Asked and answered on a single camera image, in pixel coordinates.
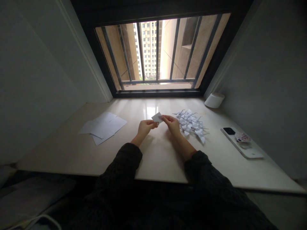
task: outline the white phone case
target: white phone case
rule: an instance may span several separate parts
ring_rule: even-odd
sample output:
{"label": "white phone case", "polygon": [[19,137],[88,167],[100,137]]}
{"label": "white phone case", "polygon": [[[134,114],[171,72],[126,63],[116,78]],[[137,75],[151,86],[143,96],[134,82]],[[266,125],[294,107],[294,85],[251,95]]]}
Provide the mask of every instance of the white phone case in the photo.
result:
{"label": "white phone case", "polygon": [[[235,131],[236,133],[238,132],[238,130],[236,130],[236,128],[234,127],[230,127],[233,129],[233,131]],[[230,142],[237,148],[237,150],[247,159],[256,159],[256,158],[263,158],[262,155],[262,149],[259,148],[257,145],[255,145],[254,141],[252,140],[250,142],[250,148],[242,148],[242,146],[240,145],[240,143],[238,143],[236,141],[236,138],[234,135],[229,135],[228,133],[226,133],[226,131],[221,128],[222,133],[225,134],[225,136],[230,140]]]}

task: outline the paper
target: paper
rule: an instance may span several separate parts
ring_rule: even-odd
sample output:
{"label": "paper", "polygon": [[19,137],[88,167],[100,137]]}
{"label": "paper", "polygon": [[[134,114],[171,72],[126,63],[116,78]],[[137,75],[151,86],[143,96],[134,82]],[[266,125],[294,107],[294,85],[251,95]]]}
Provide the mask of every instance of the paper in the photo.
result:
{"label": "paper", "polygon": [[163,122],[163,120],[160,119],[161,116],[162,116],[161,113],[158,112],[156,115],[154,115],[153,117],[151,117],[151,119],[152,119],[154,122],[159,122],[159,124],[160,124],[161,122]]}
{"label": "paper", "polygon": [[110,124],[110,130],[113,133],[116,133],[118,130],[120,130],[127,122],[124,119],[121,119],[120,117],[116,117],[113,120],[109,122]]}
{"label": "paper", "polygon": [[87,121],[83,127],[80,129],[80,131],[78,132],[78,134],[88,134],[91,133],[92,129],[95,128],[95,126],[98,123],[94,122],[94,121]]}
{"label": "paper", "polygon": [[127,122],[112,114],[104,112],[93,121],[87,121],[78,132],[79,134],[91,134],[96,146],[112,137]]}
{"label": "paper", "polygon": [[97,137],[97,136],[91,134],[91,136],[92,136],[93,139],[94,139],[94,142],[95,142],[95,145],[96,145],[96,146],[100,145],[102,142],[106,141],[107,139],[109,139],[109,138],[112,137],[113,135],[114,135],[114,133],[112,133],[112,131],[109,131],[109,132],[105,135],[105,137],[104,137],[103,139],[101,139],[101,138],[99,138],[99,137]]}
{"label": "paper", "polygon": [[203,126],[203,122],[197,118],[190,109],[185,111],[181,110],[177,113],[173,113],[176,115],[176,118],[179,120],[180,128],[183,130],[184,135],[187,136],[191,133],[195,133],[202,143],[205,143],[205,137],[203,130],[206,129]]}

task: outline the white cylinder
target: white cylinder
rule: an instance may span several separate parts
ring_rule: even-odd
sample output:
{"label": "white cylinder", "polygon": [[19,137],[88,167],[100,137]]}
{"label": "white cylinder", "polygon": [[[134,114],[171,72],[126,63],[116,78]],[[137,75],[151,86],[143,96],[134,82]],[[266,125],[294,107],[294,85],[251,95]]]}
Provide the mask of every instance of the white cylinder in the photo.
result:
{"label": "white cylinder", "polygon": [[220,93],[212,93],[205,101],[205,105],[210,108],[218,108],[222,101],[224,100],[225,96]]}

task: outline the smartphone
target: smartphone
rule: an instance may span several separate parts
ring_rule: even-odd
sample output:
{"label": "smartphone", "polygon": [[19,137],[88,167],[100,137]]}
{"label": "smartphone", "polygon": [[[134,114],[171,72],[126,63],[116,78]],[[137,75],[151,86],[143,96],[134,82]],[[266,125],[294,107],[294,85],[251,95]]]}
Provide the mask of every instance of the smartphone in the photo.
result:
{"label": "smartphone", "polygon": [[236,149],[247,159],[263,158],[263,150],[258,147],[253,141],[248,145],[242,145],[237,142],[235,134],[238,132],[234,127],[221,128],[221,131],[230,140],[230,142],[236,147]]}

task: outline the glass pane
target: glass pane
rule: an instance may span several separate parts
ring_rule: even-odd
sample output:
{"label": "glass pane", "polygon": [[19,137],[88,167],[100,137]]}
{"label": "glass pane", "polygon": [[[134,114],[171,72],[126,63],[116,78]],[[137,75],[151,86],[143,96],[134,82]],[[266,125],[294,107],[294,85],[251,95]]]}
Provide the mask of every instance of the glass pane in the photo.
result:
{"label": "glass pane", "polygon": [[198,88],[229,17],[146,21],[96,32],[117,90]]}

